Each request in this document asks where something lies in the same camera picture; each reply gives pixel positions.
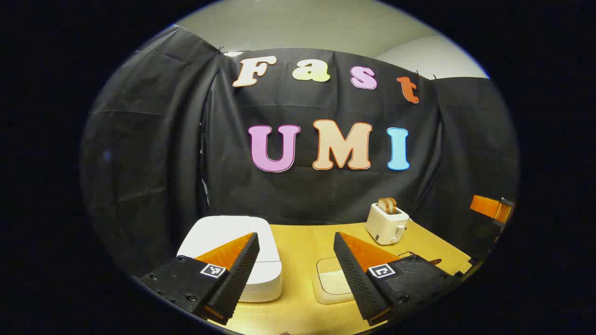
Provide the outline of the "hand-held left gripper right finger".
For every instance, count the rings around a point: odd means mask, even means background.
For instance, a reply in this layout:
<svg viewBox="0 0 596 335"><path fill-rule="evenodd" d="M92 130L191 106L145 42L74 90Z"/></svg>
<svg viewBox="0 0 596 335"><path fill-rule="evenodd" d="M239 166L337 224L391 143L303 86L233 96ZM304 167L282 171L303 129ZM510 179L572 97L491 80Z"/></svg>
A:
<svg viewBox="0 0 596 335"><path fill-rule="evenodd" d="M396 256L343 232L336 232L334 252L364 320L370 326L401 322L425 309L463 280L435 261L408 252Z"/></svg>

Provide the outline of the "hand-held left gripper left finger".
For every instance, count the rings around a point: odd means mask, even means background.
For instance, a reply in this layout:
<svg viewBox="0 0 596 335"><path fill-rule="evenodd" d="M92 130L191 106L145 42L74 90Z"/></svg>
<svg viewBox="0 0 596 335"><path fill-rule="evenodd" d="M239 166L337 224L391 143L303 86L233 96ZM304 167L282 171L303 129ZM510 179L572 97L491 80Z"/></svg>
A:
<svg viewBox="0 0 596 335"><path fill-rule="evenodd" d="M251 232L198 257L175 256L139 281L187 312L225 326L259 251L258 234Z"/></svg>

